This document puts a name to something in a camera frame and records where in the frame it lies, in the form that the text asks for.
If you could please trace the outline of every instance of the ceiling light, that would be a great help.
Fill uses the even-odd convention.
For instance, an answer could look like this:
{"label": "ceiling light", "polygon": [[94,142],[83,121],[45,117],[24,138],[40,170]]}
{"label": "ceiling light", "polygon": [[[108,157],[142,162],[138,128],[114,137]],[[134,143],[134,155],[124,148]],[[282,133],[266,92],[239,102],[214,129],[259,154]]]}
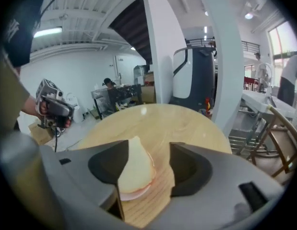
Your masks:
{"label": "ceiling light", "polygon": [[55,33],[61,33],[61,32],[62,32],[62,27],[56,27],[56,28],[52,28],[52,29],[47,29],[47,30],[36,32],[34,34],[34,38],[39,37],[39,36],[45,36],[45,35],[55,34]]}
{"label": "ceiling light", "polygon": [[253,18],[253,15],[252,15],[251,13],[247,13],[247,14],[245,15],[245,19],[250,20],[251,18]]}

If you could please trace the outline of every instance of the white cake slice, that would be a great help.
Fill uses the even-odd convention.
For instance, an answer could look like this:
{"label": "white cake slice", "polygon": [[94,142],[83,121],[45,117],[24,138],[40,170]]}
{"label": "white cake slice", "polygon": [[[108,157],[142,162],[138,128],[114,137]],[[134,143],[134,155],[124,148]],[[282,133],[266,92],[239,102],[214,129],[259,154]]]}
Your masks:
{"label": "white cake slice", "polygon": [[140,138],[135,136],[129,140],[129,157],[119,177],[119,192],[128,194],[148,186],[155,176],[153,161]]}

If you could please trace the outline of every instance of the window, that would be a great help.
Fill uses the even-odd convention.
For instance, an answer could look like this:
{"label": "window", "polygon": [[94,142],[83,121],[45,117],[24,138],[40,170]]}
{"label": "window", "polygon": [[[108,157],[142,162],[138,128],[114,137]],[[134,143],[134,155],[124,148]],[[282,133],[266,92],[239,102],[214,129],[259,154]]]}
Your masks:
{"label": "window", "polygon": [[252,77],[252,70],[254,70],[254,66],[246,66],[244,68],[244,77],[251,78]]}
{"label": "window", "polygon": [[278,33],[277,29],[273,29],[269,32],[271,44],[272,44],[272,51],[273,55],[279,55],[281,54],[281,45],[279,43]]}
{"label": "window", "polygon": [[288,60],[297,52],[297,38],[289,22],[285,22],[269,31],[274,59],[274,74],[272,84],[279,86],[283,68]]}
{"label": "window", "polygon": [[297,51],[297,38],[289,22],[285,22],[278,26],[277,31],[282,46],[282,52],[287,53]]}

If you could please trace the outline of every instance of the white shirt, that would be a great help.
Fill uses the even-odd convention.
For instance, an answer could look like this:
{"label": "white shirt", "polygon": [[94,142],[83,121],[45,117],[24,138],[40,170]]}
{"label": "white shirt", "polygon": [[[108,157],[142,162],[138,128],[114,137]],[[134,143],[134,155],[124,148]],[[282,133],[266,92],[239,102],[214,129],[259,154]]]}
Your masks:
{"label": "white shirt", "polygon": [[264,78],[264,75],[265,75],[264,70],[267,70],[267,67],[261,60],[258,60],[258,62],[256,62],[256,64],[254,65],[254,68],[255,68],[255,79]]}
{"label": "white shirt", "polygon": [[296,84],[296,81],[297,81],[297,55],[292,56],[288,60],[286,67],[283,69],[281,77],[289,80],[293,85]]}

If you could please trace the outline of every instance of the wooden chair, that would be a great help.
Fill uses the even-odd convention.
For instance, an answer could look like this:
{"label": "wooden chair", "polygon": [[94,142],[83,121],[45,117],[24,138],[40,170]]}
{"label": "wooden chair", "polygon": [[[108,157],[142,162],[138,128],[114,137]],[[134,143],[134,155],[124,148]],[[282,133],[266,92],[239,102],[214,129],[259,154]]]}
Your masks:
{"label": "wooden chair", "polygon": [[[247,160],[251,158],[255,166],[285,185],[297,166],[297,130],[274,107],[269,105],[268,109],[274,114],[274,119]],[[285,128],[274,128],[277,123],[283,124]],[[258,153],[257,150],[268,136],[276,148],[275,152]]]}

